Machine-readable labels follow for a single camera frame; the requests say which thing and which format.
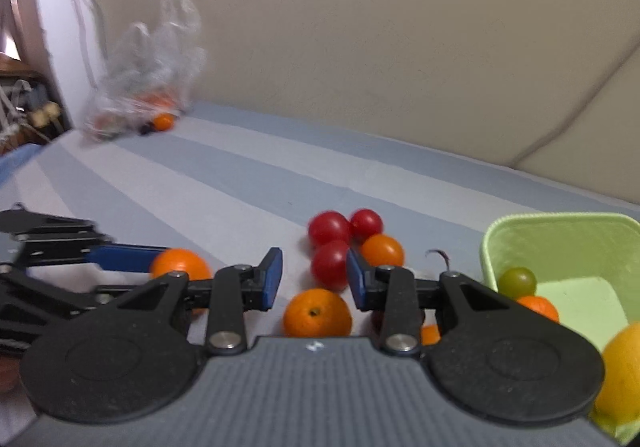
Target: cherry tomato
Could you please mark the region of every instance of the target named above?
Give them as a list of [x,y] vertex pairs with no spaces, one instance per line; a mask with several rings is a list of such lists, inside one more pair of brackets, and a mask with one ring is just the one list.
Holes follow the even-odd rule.
[[402,267],[404,265],[404,249],[402,245],[386,234],[371,236],[362,244],[360,252],[372,267],[379,267],[380,265]]
[[510,268],[498,279],[498,291],[511,299],[534,295],[537,286],[538,282],[533,272],[524,267]]
[[311,274],[318,283],[329,290],[344,290],[347,287],[347,251],[344,241],[330,241],[314,254]]
[[311,218],[308,225],[309,241],[314,247],[321,247],[330,241],[351,241],[351,224],[336,211],[326,211]]
[[354,239],[365,241],[373,234],[382,234],[385,229],[382,218],[371,209],[358,209],[351,215],[351,233]]

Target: light blue striped fabric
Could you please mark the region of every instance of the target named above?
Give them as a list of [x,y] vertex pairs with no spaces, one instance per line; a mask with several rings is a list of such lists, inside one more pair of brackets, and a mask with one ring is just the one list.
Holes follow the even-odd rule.
[[[251,335],[278,332],[287,301],[313,285],[305,226],[322,210],[349,215],[372,208],[419,275],[442,270],[437,259],[425,258],[439,248],[453,268],[477,279],[482,233],[498,217],[640,215],[626,202],[452,154],[208,103],[196,104],[167,134],[97,145],[69,132],[0,189],[0,209],[17,201],[37,212],[95,220],[120,242],[192,249],[214,270],[257,264],[269,247],[281,247],[284,274],[274,310],[247,316]],[[64,283],[82,289],[86,281]],[[354,332],[361,332],[364,317],[348,293],[343,297]],[[202,332],[202,323],[194,329]],[[5,407],[0,442],[27,420],[11,418]]]
[[36,156],[42,150],[42,146],[38,144],[24,144],[16,150],[0,157],[0,186],[11,178],[14,172],[26,164],[31,158]]

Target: blue gripper pad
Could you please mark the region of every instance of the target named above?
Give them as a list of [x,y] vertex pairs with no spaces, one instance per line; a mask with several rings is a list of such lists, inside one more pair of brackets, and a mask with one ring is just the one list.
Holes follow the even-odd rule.
[[140,247],[111,243],[95,247],[85,256],[87,263],[95,263],[102,270],[148,272],[151,264],[166,247]]
[[273,302],[280,286],[280,278],[282,278],[282,250],[276,247],[271,248],[260,266],[264,266],[266,269],[264,289],[262,291],[262,306],[263,311],[267,311],[273,307]]
[[349,288],[351,289],[353,301],[356,303],[356,308],[362,309],[366,295],[364,271],[360,268],[356,254],[351,249],[347,252],[347,280],[349,281]]

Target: orange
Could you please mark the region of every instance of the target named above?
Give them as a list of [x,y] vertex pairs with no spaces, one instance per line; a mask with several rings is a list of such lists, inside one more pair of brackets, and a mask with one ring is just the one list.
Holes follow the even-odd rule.
[[404,265],[404,249],[391,236],[386,234],[374,234],[368,238],[360,249],[360,253],[372,267],[380,265]]
[[615,425],[640,418],[640,322],[627,326],[602,352],[604,382],[595,410]]
[[136,100],[155,106],[156,108],[175,109],[175,100],[168,91],[158,90],[136,96]]
[[165,132],[174,127],[175,117],[171,113],[161,113],[153,120],[154,129],[157,132]]
[[437,324],[430,324],[429,326],[423,326],[420,330],[420,337],[422,338],[423,346],[430,346],[436,344],[440,340],[440,330],[438,330]]
[[556,307],[551,304],[548,299],[544,297],[540,297],[539,295],[526,295],[524,297],[520,297],[516,299],[521,305],[526,306],[530,310],[539,313],[540,315],[544,315],[546,318],[551,319],[555,322],[560,322],[560,316],[558,315],[558,310]]
[[299,293],[291,299],[282,317],[285,335],[289,337],[345,337],[351,333],[352,324],[347,303],[324,288]]
[[209,266],[197,253],[186,249],[168,249],[157,255],[151,264],[151,278],[174,270],[186,272],[191,281],[212,277]]

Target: metal screw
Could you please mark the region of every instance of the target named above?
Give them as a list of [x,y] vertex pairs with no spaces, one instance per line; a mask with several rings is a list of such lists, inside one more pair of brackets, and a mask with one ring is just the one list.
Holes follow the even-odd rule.
[[209,337],[209,344],[220,350],[230,350],[239,346],[242,337],[235,332],[216,332]]
[[411,351],[418,345],[418,339],[404,333],[396,333],[386,340],[386,347],[393,351]]
[[100,304],[107,304],[113,299],[113,296],[109,293],[98,293],[95,296],[95,300]]

